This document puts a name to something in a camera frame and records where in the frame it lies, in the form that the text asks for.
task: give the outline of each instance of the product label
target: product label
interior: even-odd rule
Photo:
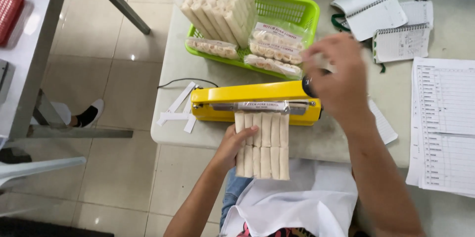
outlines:
[[[282,52],[282,53],[285,53],[285,54],[299,55],[299,53],[300,53],[300,50],[297,49],[297,48],[291,48],[291,47],[282,46],[282,45],[279,45],[279,44],[265,43],[265,42],[256,41],[256,40],[251,40],[251,43],[254,43],[254,44],[256,44],[258,46],[261,46],[261,47],[264,47],[264,48],[271,48],[271,49],[274,49],[276,51],[279,51],[279,52]]]
[[[211,45],[221,46],[221,47],[236,48],[236,45],[234,45],[234,44],[224,42],[224,41],[219,41],[219,40],[211,40],[211,39],[204,39],[204,38],[197,38],[197,37],[189,37],[187,39],[194,40],[194,41],[200,42],[200,43],[208,43],[208,44],[211,44]]]
[[[288,107],[288,103],[284,101],[245,101],[238,102],[240,110],[270,110],[284,111]]]
[[[296,34],[292,34],[288,31],[285,31],[284,29],[275,26],[275,25],[270,25],[270,24],[265,24],[265,23],[260,23],[258,22],[256,24],[256,30],[261,30],[261,31],[267,31],[272,34],[276,34],[280,37],[286,38],[286,39],[291,39],[295,40],[296,42],[302,41],[302,37]]]

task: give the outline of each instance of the spiral notebook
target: spiral notebook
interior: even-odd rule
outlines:
[[[371,38],[378,29],[407,23],[398,0],[334,0],[330,5],[345,12],[352,34],[359,41]]]
[[[385,63],[427,57],[429,23],[376,30],[373,36],[374,62]]]

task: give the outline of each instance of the person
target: person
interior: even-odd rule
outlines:
[[[316,53],[336,72],[324,75],[312,58]],[[236,177],[237,151],[258,128],[236,134],[232,125],[164,236],[201,235],[228,171],[220,236],[346,237],[358,197],[377,236],[425,235],[368,107],[360,44],[347,33],[330,35],[305,50],[302,58],[313,92],[344,130],[351,165],[290,159],[289,181]]]
[[[104,100],[95,100],[84,112],[78,115],[71,115],[69,107],[62,102],[51,102],[51,105],[68,127],[90,128],[96,122],[104,110]],[[38,125],[34,117],[31,118],[31,125]]]

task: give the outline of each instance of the red plastic container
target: red plastic container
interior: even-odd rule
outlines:
[[[24,0],[0,0],[0,46],[7,44],[23,9]]]

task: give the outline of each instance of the olive green basket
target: olive green basket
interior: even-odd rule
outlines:
[[[315,37],[315,31],[317,30],[318,17],[320,16],[320,8],[318,8],[317,3],[312,0],[255,0],[255,2],[256,8],[258,9],[258,15],[282,19],[284,21],[296,24],[302,28],[308,29],[313,36],[311,38],[311,41],[313,41]],[[196,30],[193,25],[191,25],[190,31],[188,32],[188,37],[203,38],[201,33]],[[237,53],[239,55],[239,60],[231,60],[204,52],[199,52],[187,46],[186,44],[185,47],[189,53],[196,56],[273,75],[285,80],[295,80],[292,77],[288,77],[274,71],[268,71],[249,64],[245,64],[243,59],[244,56],[251,54],[249,48],[238,49]]]

